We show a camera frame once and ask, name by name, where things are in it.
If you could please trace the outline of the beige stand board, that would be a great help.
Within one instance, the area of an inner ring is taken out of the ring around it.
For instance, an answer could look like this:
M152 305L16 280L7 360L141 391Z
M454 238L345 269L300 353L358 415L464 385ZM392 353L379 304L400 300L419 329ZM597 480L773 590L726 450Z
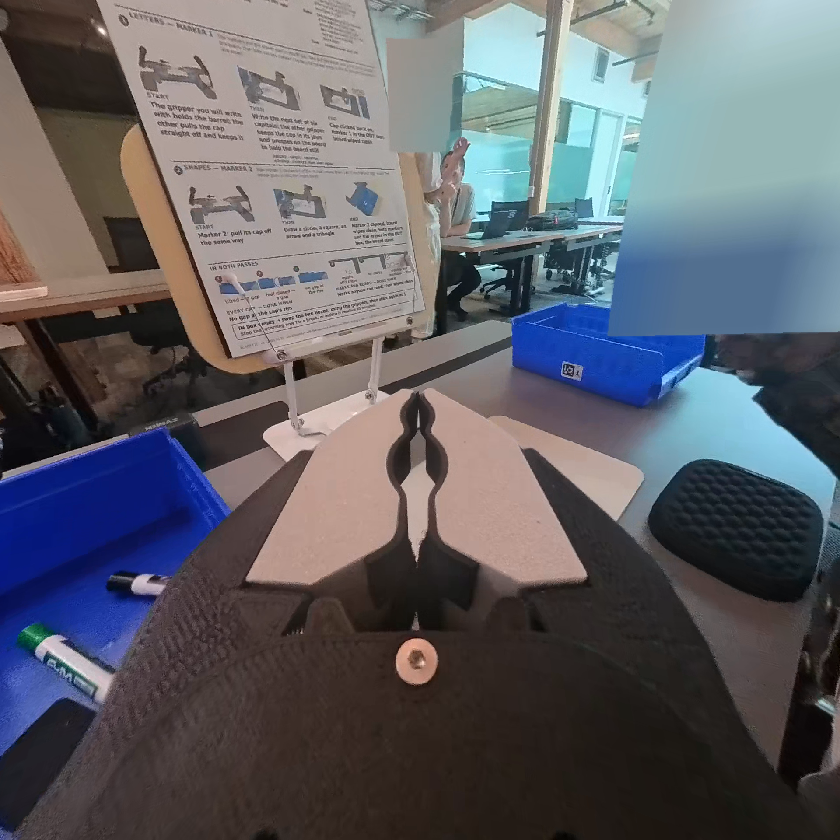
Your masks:
M399 153L398 159L406 196L414 263L421 286L419 270L425 262L425 258L421 257L421 247L424 246L424 194L414 154ZM323 339L305 339L297 343L282 344L280 348L287 352L287 356L281 360L273 350L252 353L237 359L230 358L141 125L134 125L126 133L122 141L120 161L123 180L164 273L187 336L195 350L213 367L231 374L256 373L279 366L285 361L305 360L372 341L379 334L389 335L412 330L417 316L423 315L426 304L422 292L423 309L414 314L412 325L407 323L407 317L398 317L376 322L368 328L346 329Z

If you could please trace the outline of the white metal stand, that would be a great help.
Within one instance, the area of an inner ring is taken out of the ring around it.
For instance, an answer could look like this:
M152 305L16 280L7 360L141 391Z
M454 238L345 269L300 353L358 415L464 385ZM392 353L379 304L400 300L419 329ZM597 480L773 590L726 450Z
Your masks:
M417 430L413 411L415 394L402 392L402 397L389 396L380 389L384 344L384 334L373 339L369 380L362 392L345 396L304 414L298 411L293 363L286 360L282 367L286 379L288 418L264 432L266 444L283 460L290 461L300 452L315 449L342 426L350 424L355 427L356 419L364 417L364 427L368 427L374 420L383 421L388 432L397 433L392 442L392 453L409 450L411 437Z

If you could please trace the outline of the long office table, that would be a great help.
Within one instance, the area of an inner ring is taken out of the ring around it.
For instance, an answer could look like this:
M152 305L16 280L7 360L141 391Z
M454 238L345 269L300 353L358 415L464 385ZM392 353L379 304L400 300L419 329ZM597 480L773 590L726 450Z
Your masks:
M562 285L562 293L591 299L585 290L585 279L594 248L620 240L623 227L621 217L610 217L605 221L590 219L584 220L577 228L523 230L488 239L447 237L443 239L442 249L444 252L461 254L476 266L496 266L509 262L519 264L508 304L492 310L512 319L530 311L535 260L547 255L557 243L565 253L581 257L577 271L570 281Z

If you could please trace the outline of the black office chair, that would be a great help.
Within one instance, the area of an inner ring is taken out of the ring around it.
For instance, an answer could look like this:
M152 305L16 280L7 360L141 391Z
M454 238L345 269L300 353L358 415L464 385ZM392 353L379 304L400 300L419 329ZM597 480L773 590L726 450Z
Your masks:
M494 201L490 206L490 227L502 234L523 230L529 220L529 200Z

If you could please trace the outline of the black capped whiteboard marker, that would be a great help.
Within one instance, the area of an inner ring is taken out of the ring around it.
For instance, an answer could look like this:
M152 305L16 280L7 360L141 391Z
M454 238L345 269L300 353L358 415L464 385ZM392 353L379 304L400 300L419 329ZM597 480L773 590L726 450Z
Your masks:
M165 591L171 579L168 575L121 570L109 576L106 590L121 595L156 598Z

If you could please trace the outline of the wooden pillar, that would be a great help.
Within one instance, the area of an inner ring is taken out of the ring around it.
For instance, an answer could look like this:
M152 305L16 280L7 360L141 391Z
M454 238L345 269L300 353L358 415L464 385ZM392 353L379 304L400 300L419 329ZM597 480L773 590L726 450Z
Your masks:
M574 1L549 1L543 34L539 95L530 156L529 212L546 208L560 112L561 82Z

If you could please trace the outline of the pale side table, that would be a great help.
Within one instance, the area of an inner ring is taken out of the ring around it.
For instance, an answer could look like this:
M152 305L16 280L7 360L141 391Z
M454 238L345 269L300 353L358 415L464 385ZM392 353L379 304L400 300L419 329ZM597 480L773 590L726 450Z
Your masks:
M55 280L43 297L2 300L1 323L107 310L171 297L160 269Z

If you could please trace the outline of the person's right forearm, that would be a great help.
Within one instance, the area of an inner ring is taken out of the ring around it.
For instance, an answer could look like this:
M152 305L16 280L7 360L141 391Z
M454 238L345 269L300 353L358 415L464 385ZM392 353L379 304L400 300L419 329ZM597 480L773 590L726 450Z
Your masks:
M710 336L712 359L759 390L767 416L839 478L839 333Z

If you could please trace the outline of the black whiteboard eraser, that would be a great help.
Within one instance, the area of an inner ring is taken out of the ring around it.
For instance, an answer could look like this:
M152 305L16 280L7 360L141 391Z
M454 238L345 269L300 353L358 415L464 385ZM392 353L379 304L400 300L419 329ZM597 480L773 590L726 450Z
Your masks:
M95 717L95 710L75 700L57 700L2 754L2 833L18 830L66 766Z

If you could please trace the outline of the black textured wrist pad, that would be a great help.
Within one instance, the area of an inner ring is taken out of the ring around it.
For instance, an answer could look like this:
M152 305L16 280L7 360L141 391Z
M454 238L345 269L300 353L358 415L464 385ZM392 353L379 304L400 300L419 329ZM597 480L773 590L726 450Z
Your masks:
M824 517L813 499L776 479L714 459L681 467L647 525L680 560L768 602L802 599L816 575Z

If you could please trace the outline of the black charger cube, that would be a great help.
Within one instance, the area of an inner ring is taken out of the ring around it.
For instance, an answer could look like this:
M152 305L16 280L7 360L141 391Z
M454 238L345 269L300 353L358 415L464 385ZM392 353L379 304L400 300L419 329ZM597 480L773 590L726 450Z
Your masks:
M201 428L191 413L175 413L162 419L145 421L132 426L126 434L135 437L159 429L176 440L201 470L209 469L208 447Z

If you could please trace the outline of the blue plastic bin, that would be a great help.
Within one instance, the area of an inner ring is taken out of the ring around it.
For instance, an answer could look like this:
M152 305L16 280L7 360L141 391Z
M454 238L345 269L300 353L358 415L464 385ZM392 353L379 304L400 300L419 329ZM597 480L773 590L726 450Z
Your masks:
M559 303L511 322L512 364L635 407L661 402L697 369L702 335L610 336L610 310Z
M91 707L18 645L20 632L45 625L120 667L152 600L108 592L109 576L172 575L229 513L162 430L2 478L2 751L62 698Z

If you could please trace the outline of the printed instruction sheet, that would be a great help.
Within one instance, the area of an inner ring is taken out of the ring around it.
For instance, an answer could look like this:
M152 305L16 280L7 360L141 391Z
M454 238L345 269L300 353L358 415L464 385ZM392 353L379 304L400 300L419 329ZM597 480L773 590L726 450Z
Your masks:
M98 2L226 353L424 310L366 2Z

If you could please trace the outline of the small white whiteboard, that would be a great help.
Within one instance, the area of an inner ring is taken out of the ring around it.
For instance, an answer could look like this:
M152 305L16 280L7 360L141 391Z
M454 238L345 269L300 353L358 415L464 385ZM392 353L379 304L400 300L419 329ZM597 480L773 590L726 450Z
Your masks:
M618 458L507 416L491 416L489 420L512 436L520 448L539 452L615 522L644 482L640 468Z

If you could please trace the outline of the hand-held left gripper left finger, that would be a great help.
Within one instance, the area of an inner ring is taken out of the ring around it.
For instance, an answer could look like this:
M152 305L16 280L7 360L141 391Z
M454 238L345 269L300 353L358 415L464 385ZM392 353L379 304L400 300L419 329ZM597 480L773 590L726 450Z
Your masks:
M257 585L312 592L355 580L396 592L416 567L403 482L411 471L417 394L402 390L333 431L308 462L247 573Z

